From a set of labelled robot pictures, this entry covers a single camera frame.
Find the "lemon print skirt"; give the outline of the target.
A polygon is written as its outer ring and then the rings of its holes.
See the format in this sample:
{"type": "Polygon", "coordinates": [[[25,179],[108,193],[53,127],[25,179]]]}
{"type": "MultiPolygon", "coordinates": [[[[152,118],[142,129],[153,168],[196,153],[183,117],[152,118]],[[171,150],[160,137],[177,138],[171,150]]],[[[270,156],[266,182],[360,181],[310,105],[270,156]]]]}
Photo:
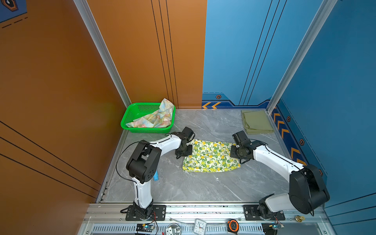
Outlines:
{"type": "Polygon", "coordinates": [[[189,143],[192,154],[183,160],[186,172],[227,172],[241,167],[240,160],[230,157],[232,143],[194,139],[189,143]]]}

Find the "pastel floral skirt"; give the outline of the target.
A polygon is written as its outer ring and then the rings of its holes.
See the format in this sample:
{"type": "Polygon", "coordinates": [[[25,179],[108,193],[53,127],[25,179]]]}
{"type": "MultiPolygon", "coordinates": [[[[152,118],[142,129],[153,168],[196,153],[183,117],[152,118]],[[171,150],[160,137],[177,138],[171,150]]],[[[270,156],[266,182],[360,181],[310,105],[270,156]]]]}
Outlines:
{"type": "Polygon", "coordinates": [[[160,102],[159,110],[127,123],[128,127],[167,127],[171,124],[174,104],[168,99],[160,102]]]}

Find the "olive green skirt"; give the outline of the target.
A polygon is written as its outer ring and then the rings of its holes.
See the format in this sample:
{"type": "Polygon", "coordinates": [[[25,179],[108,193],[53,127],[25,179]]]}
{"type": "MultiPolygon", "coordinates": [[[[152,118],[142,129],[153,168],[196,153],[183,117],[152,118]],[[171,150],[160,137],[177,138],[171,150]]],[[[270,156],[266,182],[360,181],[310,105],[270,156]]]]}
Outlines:
{"type": "Polygon", "coordinates": [[[273,133],[274,129],[263,110],[242,110],[241,117],[245,132],[249,135],[273,133]]]}

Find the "green plastic basket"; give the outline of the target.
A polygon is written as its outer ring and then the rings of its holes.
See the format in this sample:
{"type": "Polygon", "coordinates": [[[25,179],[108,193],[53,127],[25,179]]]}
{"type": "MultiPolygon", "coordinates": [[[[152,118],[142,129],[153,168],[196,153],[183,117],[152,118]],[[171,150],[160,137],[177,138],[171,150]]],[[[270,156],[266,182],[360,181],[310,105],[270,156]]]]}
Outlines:
{"type": "Polygon", "coordinates": [[[159,110],[159,106],[161,103],[158,102],[139,102],[133,103],[128,106],[126,109],[124,116],[121,120],[121,127],[124,130],[127,130],[132,133],[169,133],[174,126],[174,119],[175,119],[175,111],[176,108],[174,106],[172,115],[171,115],[171,124],[167,127],[128,127],[126,124],[133,122],[134,120],[141,118],[145,115],[151,114],[157,110],[159,110]]]}

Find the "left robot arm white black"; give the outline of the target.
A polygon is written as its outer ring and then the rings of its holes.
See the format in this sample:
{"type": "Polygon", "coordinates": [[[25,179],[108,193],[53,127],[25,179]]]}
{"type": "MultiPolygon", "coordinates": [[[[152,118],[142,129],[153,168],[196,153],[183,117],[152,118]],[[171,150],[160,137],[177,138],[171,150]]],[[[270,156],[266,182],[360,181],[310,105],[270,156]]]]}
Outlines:
{"type": "Polygon", "coordinates": [[[135,199],[131,209],[140,219],[149,219],[153,212],[153,198],[151,195],[151,179],[157,172],[160,158],[171,151],[175,151],[176,158],[192,154],[193,147],[189,145],[195,137],[192,129],[185,127],[181,132],[173,132],[167,137],[147,142],[138,142],[132,153],[126,169],[134,183],[135,199]]]}

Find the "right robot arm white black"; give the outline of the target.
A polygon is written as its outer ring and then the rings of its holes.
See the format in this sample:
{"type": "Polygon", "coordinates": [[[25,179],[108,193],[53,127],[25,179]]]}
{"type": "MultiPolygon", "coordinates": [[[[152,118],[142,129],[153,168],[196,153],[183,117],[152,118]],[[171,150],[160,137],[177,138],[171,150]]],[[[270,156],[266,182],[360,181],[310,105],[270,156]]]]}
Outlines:
{"type": "Polygon", "coordinates": [[[330,200],[330,194],[321,171],[316,166],[304,165],[290,160],[259,140],[251,140],[244,131],[232,135],[235,146],[231,147],[230,157],[248,162],[262,163],[281,175],[289,183],[289,192],[271,194],[258,202],[257,216],[269,220],[285,210],[303,214],[314,214],[314,210],[330,200]]]}

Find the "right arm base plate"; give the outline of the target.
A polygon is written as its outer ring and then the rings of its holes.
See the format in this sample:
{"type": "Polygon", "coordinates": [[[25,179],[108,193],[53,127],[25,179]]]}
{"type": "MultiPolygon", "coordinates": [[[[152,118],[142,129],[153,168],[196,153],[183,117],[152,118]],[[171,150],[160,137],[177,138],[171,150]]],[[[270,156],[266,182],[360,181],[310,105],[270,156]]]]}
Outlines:
{"type": "Polygon", "coordinates": [[[256,220],[274,220],[284,221],[286,219],[283,211],[271,212],[269,209],[265,208],[263,205],[243,205],[243,212],[245,219],[247,221],[256,220]]]}

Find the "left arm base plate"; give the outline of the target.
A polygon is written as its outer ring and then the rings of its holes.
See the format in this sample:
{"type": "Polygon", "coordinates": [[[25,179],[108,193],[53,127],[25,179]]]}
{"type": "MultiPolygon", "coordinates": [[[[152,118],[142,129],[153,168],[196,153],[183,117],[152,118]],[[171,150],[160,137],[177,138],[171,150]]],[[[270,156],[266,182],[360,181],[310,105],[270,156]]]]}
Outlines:
{"type": "Polygon", "coordinates": [[[164,221],[166,216],[166,205],[149,205],[146,209],[142,209],[137,205],[129,206],[125,220],[126,221],[141,221],[141,220],[156,220],[164,221]]]}

